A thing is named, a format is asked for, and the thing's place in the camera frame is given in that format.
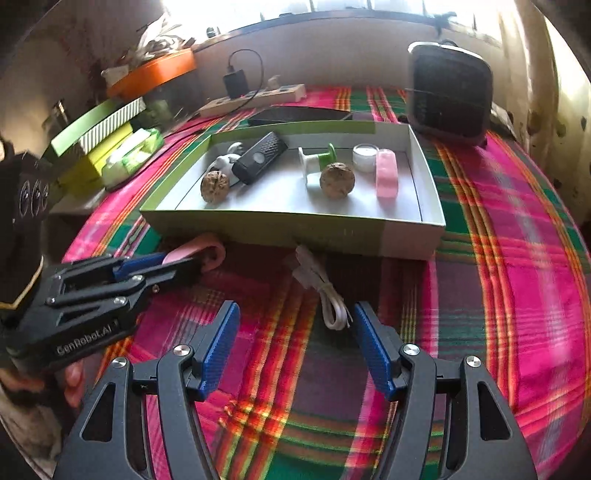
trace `black cable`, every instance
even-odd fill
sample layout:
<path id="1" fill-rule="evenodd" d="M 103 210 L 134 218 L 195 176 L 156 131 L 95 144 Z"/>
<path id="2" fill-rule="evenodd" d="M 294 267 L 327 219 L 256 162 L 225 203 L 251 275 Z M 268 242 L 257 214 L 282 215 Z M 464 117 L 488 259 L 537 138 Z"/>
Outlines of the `black cable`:
<path id="1" fill-rule="evenodd" d="M 252 50 L 251 48 L 240 48 L 239 50 L 235 50 L 232 53 L 230 53 L 230 56 L 228 57 L 228 71 L 233 71 L 234 67 L 232 66 L 232 57 L 238 53 L 239 51 L 251 51 L 253 52 L 257 57 L 259 57 L 259 61 L 261 62 L 261 82 L 259 84 L 259 88 L 258 90 L 255 92 L 255 94 L 253 96 L 251 96 L 246 102 L 244 102 L 242 105 L 237 106 L 234 110 L 232 110 L 231 112 L 226 113 L 224 116 L 228 116 L 228 115 L 232 115 L 233 113 L 237 112 L 238 110 L 243 109 L 244 107 L 246 107 L 246 105 L 248 105 L 250 102 L 252 102 L 255 97 L 259 94 L 259 92 L 262 90 L 262 84 L 265 81 L 265 67 L 263 65 L 262 62 L 262 57 L 259 55 L 259 53 L 255 50 Z"/>

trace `white cable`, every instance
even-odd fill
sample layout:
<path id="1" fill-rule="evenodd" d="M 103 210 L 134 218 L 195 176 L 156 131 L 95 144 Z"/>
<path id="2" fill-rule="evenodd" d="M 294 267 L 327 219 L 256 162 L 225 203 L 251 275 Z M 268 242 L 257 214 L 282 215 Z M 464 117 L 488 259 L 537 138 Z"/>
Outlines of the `white cable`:
<path id="1" fill-rule="evenodd" d="M 330 330 L 342 330 L 353 320 L 349 310 L 333 284 L 329 281 L 326 270 L 304 245 L 295 249 L 295 257 L 300 264 L 292 272 L 293 277 L 304 288 L 314 288 L 320 294 L 324 324 Z"/>

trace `hand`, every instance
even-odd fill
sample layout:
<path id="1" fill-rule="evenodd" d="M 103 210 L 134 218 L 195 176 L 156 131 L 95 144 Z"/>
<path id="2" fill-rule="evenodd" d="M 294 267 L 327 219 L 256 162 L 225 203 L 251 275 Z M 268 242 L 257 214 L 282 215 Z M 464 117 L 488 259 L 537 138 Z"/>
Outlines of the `hand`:
<path id="1" fill-rule="evenodd" d="M 84 394 L 84 364 L 80 360 L 66 367 L 66 388 L 64 396 L 73 408 L 78 408 Z M 26 390 L 32 393 L 40 393 L 45 388 L 45 382 L 40 378 L 27 377 L 16 369 L 0 368 L 0 381 L 7 389 L 17 392 Z"/>

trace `white button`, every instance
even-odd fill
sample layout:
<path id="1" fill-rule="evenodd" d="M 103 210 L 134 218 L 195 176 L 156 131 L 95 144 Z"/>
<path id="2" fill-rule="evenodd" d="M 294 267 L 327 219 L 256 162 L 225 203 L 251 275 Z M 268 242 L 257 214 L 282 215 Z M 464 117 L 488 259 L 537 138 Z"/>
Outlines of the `white button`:
<path id="1" fill-rule="evenodd" d="M 259 165 L 265 163 L 265 154 L 261 152 L 256 152 L 252 159 L 257 162 Z"/>

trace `pink eraser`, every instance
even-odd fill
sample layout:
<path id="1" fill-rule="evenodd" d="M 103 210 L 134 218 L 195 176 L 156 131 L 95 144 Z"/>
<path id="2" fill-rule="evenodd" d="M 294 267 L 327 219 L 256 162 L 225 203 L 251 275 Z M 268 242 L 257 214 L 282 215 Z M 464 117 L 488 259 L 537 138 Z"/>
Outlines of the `pink eraser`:
<path id="1" fill-rule="evenodd" d="M 375 159 L 375 190 L 378 198 L 394 199 L 398 195 L 396 153 L 391 150 L 378 150 Z"/>

